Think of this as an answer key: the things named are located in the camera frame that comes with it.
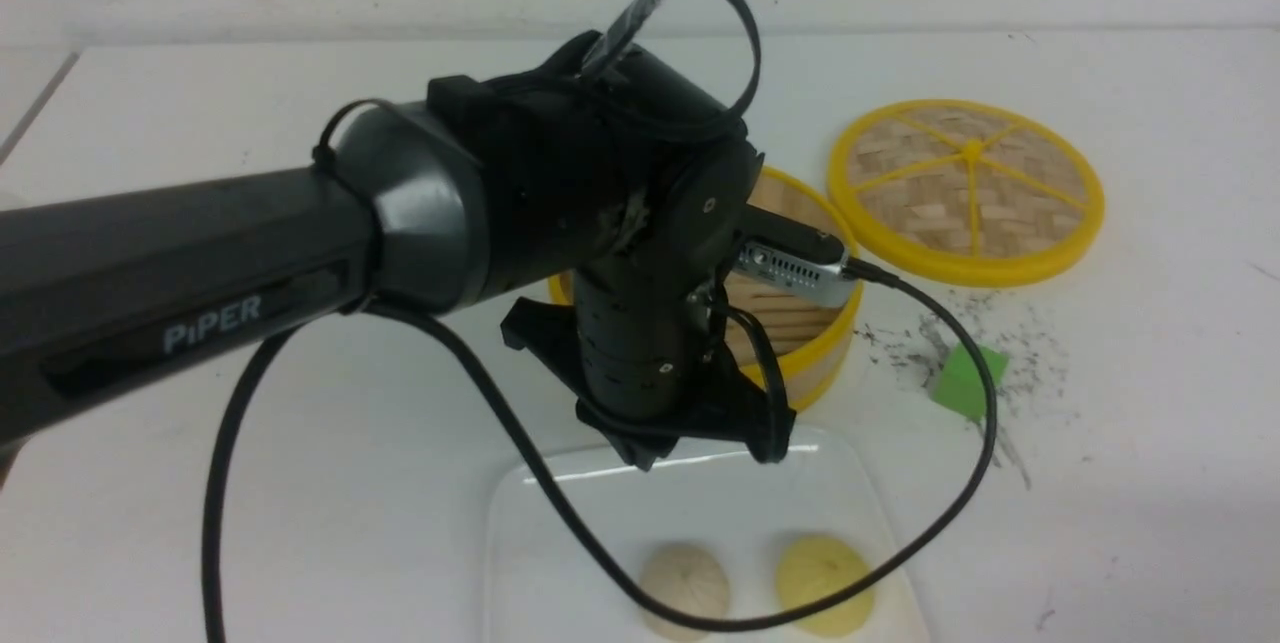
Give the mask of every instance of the green sticky note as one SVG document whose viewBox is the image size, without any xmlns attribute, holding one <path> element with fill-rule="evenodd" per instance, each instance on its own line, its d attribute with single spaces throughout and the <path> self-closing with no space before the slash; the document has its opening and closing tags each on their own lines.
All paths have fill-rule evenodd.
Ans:
<svg viewBox="0 0 1280 643">
<path fill-rule="evenodd" d="M 1009 357 L 986 346 L 978 346 L 978 348 L 982 351 L 983 360 L 987 361 L 987 368 L 991 369 L 992 380 L 1000 386 L 1000 379 L 1009 365 Z M 978 378 L 978 368 L 964 347 L 951 348 L 951 355 L 947 356 L 947 362 L 942 366 L 942 375 L 938 377 L 938 383 L 933 387 L 933 401 L 969 420 L 982 420 L 987 410 L 982 379 Z"/>
</svg>

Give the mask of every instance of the white plate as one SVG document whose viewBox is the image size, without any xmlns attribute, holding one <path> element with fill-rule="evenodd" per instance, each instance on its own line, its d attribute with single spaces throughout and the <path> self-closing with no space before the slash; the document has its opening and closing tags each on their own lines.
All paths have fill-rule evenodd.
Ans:
<svg viewBox="0 0 1280 643">
<path fill-rule="evenodd" d="M 781 465 L 759 465 L 742 446 L 714 441 L 682 441 L 648 474 L 621 465 L 612 448 L 547 461 L 632 578 L 666 543 L 708 548 L 728 575 L 731 617 L 777 612 L 773 571 L 797 535 L 842 538 L 873 566 L 899 548 L 858 455 L 815 428 L 796 427 Z M 525 466 L 503 478 L 489 507 L 484 594 L 488 643 L 663 640 L 572 538 Z M 819 640 L 795 626 L 704 640 L 717 639 Z M 847 640 L 928 643 L 904 571 L 877 585 L 870 620 Z"/>
</svg>

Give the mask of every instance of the yellow plastic frame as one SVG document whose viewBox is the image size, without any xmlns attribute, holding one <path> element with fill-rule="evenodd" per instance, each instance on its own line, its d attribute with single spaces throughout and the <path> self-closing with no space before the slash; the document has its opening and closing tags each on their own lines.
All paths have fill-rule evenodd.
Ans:
<svg viewBox="0 0 1280 643">
<path fill-rule="evenodd" d="M 847 178 L 845 167 L 849 161 L 851 147 L 873 124 L 886 118 L 902 115 L 913 109 L 927 106 L 960 108 L 1001 118 L 1007 120 L 1011 127 L 1016 126 L 1034 131 L 1057 146 L 1075 167 L 1080 181 L 1084 183 L 1084 191 L 1088 195 L 1088 201 L 1084 201 L 1084 218 L 1080 220 L 1080 224 L 1069 237 L 1048 250 L 1012 259 L 988 259 L 936 251 L 904 238 L 900 233 L 873 218 L 859 204 L 854 186 L 850 184 Z M 1084 156 L 1061 136 L 1010 110 L 975 104 L 973 101 L 946 99 L 904 101 L 873 110 L 855 120 L 854 124 L 841 133 L 840 140 L 836 141 L 836 147 L 831 151 L 831 161 L 827 169 L 827 188 L 842 218 L 849 222 L 858 236 L 858 241 L 867 246 L 868 251 L 902 270 L 923 275 L 924 278 L 955 286 L 982 288 L 1004 288 L 1038 283 L 1071 268 L 1092 246 L 1093 238 L 1097 237 L 1098 231 L 1102 228 L 1106 209 L 1102 183 L 1098 181 L 1097 174 L 1093 173 Z"/>
<path fill-rule="evenodd" d="M 836 225 L 840 228 L 840 236 L 849 245 L 850 252 L 854 255 L 858 254 L 858 243 L 854 238 L 852 228 L 850 228 L 850 224 L 846 223 L 845 215 L 841 215 L 841 213 L 836 210 L 836 206 L 831 205 L 831 202 L 827 201 L 822 193 L 806 183 L 803 183 L 796 178 L 773 168 L 765 167 L 760 172 L 760 175 L 781 181 L 813 199 L 819 206 L 822 206 L 823 210 L 827 211 L 828 215 L 831 215 L 832 220 L 836 222 Z M 570 305 L 561 275 L 549 278 L 548 287 L 550 288 L 552 302 L 562 306 Z M 835 352 L 841 343 L 849 339 L 854 334 L 854 322 L 858 316 L 858 306 L 861 300 L 863 284 L 859 282 L 854 288 L 854 293 L 849 297 L 849 302 L 845 304 L 845 307 L 840 310 L 840 315 L 836 316 L 836 320 L 832 320 L 831 325 L 828 325 L 826 330 L 819 333 L 819 336 L 813 341 L 809 341 L 790 354 L 778 356 L 778 368 L 782 369 L 782 378 L 790 380 L 792 377 L 809 370 L 814 365 L 819 364 L 819 361 L 823 361 L 828 355 Z M 827 392 L 828 388 L 831 388 L 832 382 L 835 382 L 836 375 L 840 374 L 840 369 L 844 364 L 845 361 L 841 360 L 837 365 L 832 366 L 831 373 L 814 384 L 813 389 L 810 389 L 803 398 L 790 401 L 791 409 L 799 412 L 812 406 L 819 397 L 822 397 L 823 393 Z M 741 370 L 748 378 L 754 380 L 756 386 L 764 384 L 759 364 L 753 362 L 741 366 Z"/>
</svg>

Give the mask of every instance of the white table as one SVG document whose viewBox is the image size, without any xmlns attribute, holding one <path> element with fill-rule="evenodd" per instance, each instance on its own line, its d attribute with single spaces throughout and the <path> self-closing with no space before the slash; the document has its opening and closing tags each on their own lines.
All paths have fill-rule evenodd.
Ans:
<svg viewBox="0 0 1280 643">
<path fill-rule="evenodd" d="M 909 565 L 934 639 L 1274 640 L 1280 33 L 765 44 L 753 141 L 810 183 L 820 186 L 855 115 L 954 96 L 1046 123 L 1106 186 L 1101 237 L 1060 278 L 997 293 L 928 286 L 1015 356 L 1011 451 Z M 745 74 L 740 42 L 652 46 L 723 97 Z M 552 49 L 90 50 L 0 169 L 0 188 L 47 202 L 303 165 L 349 99 L 415 97 L 431 76 L 520 69 Z M 543 450 L 598 443 L 552 377 L 503 348 L 508 302 L 449 323 Z M 934 355 L 920 318 L 910 301 L 869 291 L 864 338 L 804 416 L 859 448 L 900 539 L 950 500 L 978 448 L 973 428 L 927 398 L 927 370 L 893 365 Z M 0 638 L 201 638 L 204 476 L 246 359 L 225 356 L 28 443 L 0 496 Z M 511 444 L 436 345 L 360 318 L 312 325 L 271 370 L 237 448 L 230 640 L 479 639 L 485 511 L 512 465 Z"/>
<path fill-rule="evenodd" d="M 70 54 L 52 47 L 0 47 L 0 163 Z M 0 210 L 4 210 L 0 201 Z"/>
</svg>

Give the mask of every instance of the black cable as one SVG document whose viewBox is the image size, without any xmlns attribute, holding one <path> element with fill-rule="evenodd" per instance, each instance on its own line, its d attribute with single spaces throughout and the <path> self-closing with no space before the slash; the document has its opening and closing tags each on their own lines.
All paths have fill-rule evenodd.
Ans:
<svg viewBox="0 0 1280 643">
<path fill-rule="evenodd" d="M 712 302 L 712 310 L 740 324 L 746 333 L 746 339 L 755 352 L 755 361 L 760 366 L 760 379 L 764 382 L 765 414 L 768 416 L 769 430 L 769 461 L 781 461 L 787 452 L 787 438 L 790 427 L 782 425 L 782 416 L 787 411 L 787 383 L 782 378 L 782 368 L 778 365 L 778 356 L 773 352 L 773 343 L 769 333 L 764 329 L 760 319 L 750 311 L 727 305 L 722 298 Z"/>
<path fill-rule="evenodd" d="M 275 333 L 262 341 L 244 366 L 244 373 L 241 373 L 218 428 L 214 456 L 209 464 L 209 483 L 205 485 L 205 516 L 200 533 L 200 589 L 205 598 L 205 638 L 209 643 L 227 643 L 227 629 L 223 625 L 223 503 L 227 502 L 227 476 L 230 473 L 236 437 L 262 374 L 297 330 L 293 328 Z"/>
<path fill-rule="evenodd" d="M 932 542 L 938 533 L 955 520 L 955 517 L 961 510 L 964 510 L 965 505 L 969 503 L 977 492 L 983 475 L 987 474 L 991 457 L 995 453 L 997 429 L 996 384 L 991 375 L 991 369 L 987 368 L 987 361 L 982 357 L 978 343 L 975 343 L 964 329 L 960 320 L 957 320 L 951 311 L 947 311 L 947 309 L 919 288 L 865 261 L 850 261 L 850 264 L 846 265 L 846 275 L 850 278 L 861 278 L 902 291 L 937 315 L 938 319 L 941 319 L 942 323 L 945 323 L 947 328 L 956 334 L 960 339 L 960 345 L 973 359 L 974 366 L 978 369 L 978 377 L 983 384 L 986 398 L 986 421 L 982 437 L 982 452 L 978 455 L 978 462 L 974 466 L 973 474 L 970 474 L 969 480 L 965 483 L 955 501 L 952 501 L 952 503 L 942 511 L 942 515 L 929 524 L 929 526 L 925 528 L 920 535 L 904 546 L 887 561 L 883 561 L 883 564 L 876 567 L 876 570 L 870 571 L 851 585 L 837 590 L 831 596 L 819 598 L 818 601 L 813 601 L 780 614 L 751 619 L 718 620 L 692 616 L 682 611 L 677 611 L 645 593 L 644 589 L 641 589 L 626 574 L 626 571 L 622 570 L 617 561 L 613 560 L 609 552 L 600 544 L 582 519 L 577 515 L 577 511 L 573 509 L 568 498 L 564 497 L 563 491 L 561 491 L 559 485 L 556 483 L 554 475 L 550 473 L 547 462 L 538 452 L 536 446 L 534 446 L 534 442 L 529 438 L 529 434 L 520 424 L 516 414 L 511 410 L 511 405 L 502 395 L 498 384 L 494 383 L 493 378 L 489 375 L 489 370 L 484 368 L 484 364 L 480 362 L 480 359 L 476 357 L 475 352 L 472 352 L 471 348 L 452 329 L 445 327 L 439 320 L 430 315 L 410 310 L 406 306 L 375 298 L 366 309 L 366 313 L 417 328 L 443 343 L 443 346 L 453 354 L 453 356 L 462 365 L 463 370 L 466 370 L 467 375 L 475 383 L 476 388 L 480 391 L 485 402 L 489 402 L 489 407 L 493 410 L 494 416 L 498 418 L 498 423 L 503 425 L 503 430 L 506 430 L 507 435 L 516 446 L 516 450 L 520 452 L 520 456 L 525 460 L 525 465 L 529 466 L 529 470 L 541 488 L 543 494 L 547 496 L 547 501 L 557 511 L 563 524 L 570 529 L 570 533 L 572 533 L 577 542 L 586 549 L 588 555 L 595 560 L 596 565 L 600 566 L 604 574 L 608 575 L 609 579 L 613 580 L 613 583 L 636 603 L 636 606 L 640 606 L 659 617 L 685 628 L 708 630 L 712 633 L 748 633 L 776 628 L 809 617 L 810 615 L 849 601 L 859 593 L 869 589 L 872 585 L 879 583 L 884 579 L 884 576 L 891 574 L 911 556 L 924 548 L 924 546 Z M 236 392 L 232 395 L 232 401 L 229 402 L 227 414 L 223 419 L 223 427 L 218 433 L 218 444 L 214 447 L 214 457 L 210 462 L 209 471 L 209 489 L 205 496 L 205 535 L 201 555 L 204 565 L 202 584 L 205 593 L 205 628 L 209 634 L 210 643 L 225 643 L 221 593 L 219 590 L 218 535 L 221 530 L 223 502 L 225 500 L 227 474 L 230 466 L 232 448 L 236 444 L 236 434 L 239 430 L 244 409 L 247 409 L 248 402 L 252 398 L 253 389 L 257 387 L 257 383 L 262 378 L 262 373 L 266 370 L 271 359 L 275 357 L 275 352 L 279 352 L 280 347 L 284 346 L 284 342 L 288 341 L 291 334 L 292 332 L 287 332 L 269 338 L 262 343 L 257 352 L 253 354 L 252 360 L 250 360 L 248 366 L 241 375 L 239 383 L 236 386 Z"/>
</svg>

